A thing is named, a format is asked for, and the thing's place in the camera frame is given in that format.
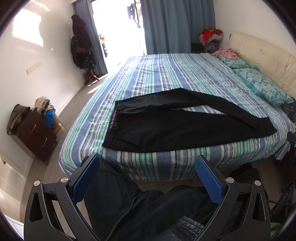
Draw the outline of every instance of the striped bedsheet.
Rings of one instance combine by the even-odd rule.
[[[269,116],[277,132],[261,139],[168,152],[131,153],[102,147],[116,100],[174,88],[220,96],[255,116]],[[208,106],[186,110],[220,113]],[[194,158],[200,154],[220,170],[272,154],[281,159],[289,148],[286,136],[290,130],[291,122],[279,108],[255,96],[229,67],[210,54],[138,56],[118,66],[85,105],[62,145],[59,163],[70,175],[85,156],[96,153],[133,179],[193,178]]]

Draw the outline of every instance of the headboard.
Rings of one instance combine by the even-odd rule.
[[[296,99],[296,57],[251,35],[234,32],[229,47],[251,67],[257,65],[278,87]]]

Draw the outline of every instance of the curtain fold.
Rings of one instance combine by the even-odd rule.
[[[147,54],[191,53],[204,28],[215,27],[211,0],[140,0]]]
[[[94,72],[97,76],[106,74],[107,67],[105,64],[102,45],[99,39],[99,34],[93,18],[93,9],[90,0],[78,0],[73,4],[74,13],[77,14],[86,24],[86,30],[91,39],[94,56],[96,59],[96,68]]]

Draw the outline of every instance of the electrical outlet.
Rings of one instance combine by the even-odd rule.
[[[27,74],[31,74],[33,71],[35,71],[36,69],[40,68],[42,66],[42,63],[41,61],[32,65],[30,68],[28,68],[26,71],[27,71]]]

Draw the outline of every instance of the curtain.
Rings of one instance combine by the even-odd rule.
[[[94,72],[97,76],[102,76],[108,71],[103,57],[102,45],[94,23],[91,1],[78,0],[73,3],[73,10],[74,13],[77,14],[86,24],[86,30],[89,33],[96,59],[96,68],[94,69]]]
[[[204,28],[215,27],[212,0],[140,0],[147,54],[191,53]]]

